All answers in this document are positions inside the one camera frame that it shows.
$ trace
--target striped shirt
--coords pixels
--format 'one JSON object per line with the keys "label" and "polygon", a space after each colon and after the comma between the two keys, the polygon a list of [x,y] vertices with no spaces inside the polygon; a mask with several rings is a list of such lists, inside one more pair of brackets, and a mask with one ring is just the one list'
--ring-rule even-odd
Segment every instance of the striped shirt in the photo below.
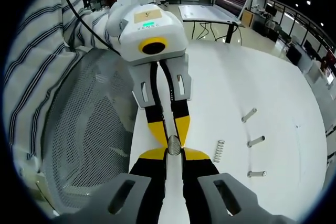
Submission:
{"label": "striped shirt", "polygon": [[[108,12],[84,10],[70,0],[84,22],[111,45],[105,26]],[[13,153],[39,170],[40,139],[46,113],[63,79],[85,54],[79,46],[106,48],[75,17],[66,0],[35,0],[19,25],[4,78],[4,126]]]}

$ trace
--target metal peg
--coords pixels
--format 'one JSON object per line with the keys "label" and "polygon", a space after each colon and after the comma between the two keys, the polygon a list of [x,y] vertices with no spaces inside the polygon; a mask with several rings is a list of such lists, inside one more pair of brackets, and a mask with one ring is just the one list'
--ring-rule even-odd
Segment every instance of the metal peg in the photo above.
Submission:
{"label": "metal peg", "polygon": [[247,147],[251,148],[253,145],[259,144],[265,140],[264,136],[258,137],[257,139],[254,139],[252,141],[247,142]]}
{"label": "metal peg", "polygon": [[265,177],[266,176],[266,171],[263,172],[251,172],[249,171],[247,173],[247,177],[251,178],[251,177]]}
{"label": "metal peg", "polygon": [[251,116],[253,116],[256,112],[257,112],[257,109],[256,109],[256,108],[253,108],[250,112],[247,113],[246,116],[243,116],[243,117],[241,118],[242,122],[243,122],[243,123],[246,123],[247,120],[248,120]]}

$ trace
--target white tabletop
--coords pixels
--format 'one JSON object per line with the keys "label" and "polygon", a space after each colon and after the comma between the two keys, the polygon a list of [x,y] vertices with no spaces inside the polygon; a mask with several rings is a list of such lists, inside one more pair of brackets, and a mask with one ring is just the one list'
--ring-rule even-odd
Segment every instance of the white tabletop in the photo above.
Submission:
{"label": "white tabletop", "polygon": [[[264,52],[220,42],[191,41],[187,53],[193,86],[186,147],[212,158],[217,141],[225,140],[223,158],[215,163],[219,172],[230,173],[253,190],[270,213],[300,218],[320,194],[327,163],[321,113],[300,70]],[[172,135],[169,88],[161,68],[157,75],[167,132]],[[258,112],[242,123],[252,108]],[[247,147],[262,135],[264,142]],[[145,111],[139,110],[130,167],[140,154],[157,147]],[[248,178],[249,170],[265,170],[267,176]],[[159,223],[188,223],[180,156],[168,156],[167,172]]]}
{"label": "white tabletop", "polygon": [[178,8],[184,22],[198,21],[223,24],[232,24],[235,22],[240,24],[240,20],[237,18],[232,18],[215,6],[180,5]]}

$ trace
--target label sticker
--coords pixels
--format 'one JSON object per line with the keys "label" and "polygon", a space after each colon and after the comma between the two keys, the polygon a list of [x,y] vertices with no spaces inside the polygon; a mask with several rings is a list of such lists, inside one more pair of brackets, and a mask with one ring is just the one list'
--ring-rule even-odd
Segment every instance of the label sticker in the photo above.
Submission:
{"label": "label sticker", "polygon": [[144,22],[151,19],[162,18],[160,10],[148,10],[147,12],[135,13],[134,23]]}

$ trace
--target metal spring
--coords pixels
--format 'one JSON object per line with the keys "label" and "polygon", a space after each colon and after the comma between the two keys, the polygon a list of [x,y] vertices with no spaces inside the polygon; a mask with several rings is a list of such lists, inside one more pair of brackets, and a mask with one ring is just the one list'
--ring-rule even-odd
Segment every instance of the metal spring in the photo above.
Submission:
{"label": "metal spring", "polygon": [[181,143],[177,136],[172,135],[168,138],[168,153],[177,156],[181,153]]}
{"label": "metal spring", "polygon": [[219,163],[221,161],[224,144],[225,144],[224,140],[218,140],[217,142],[217,147],[216,147],[215,157],[214,157],[214,162],[216,163]]}

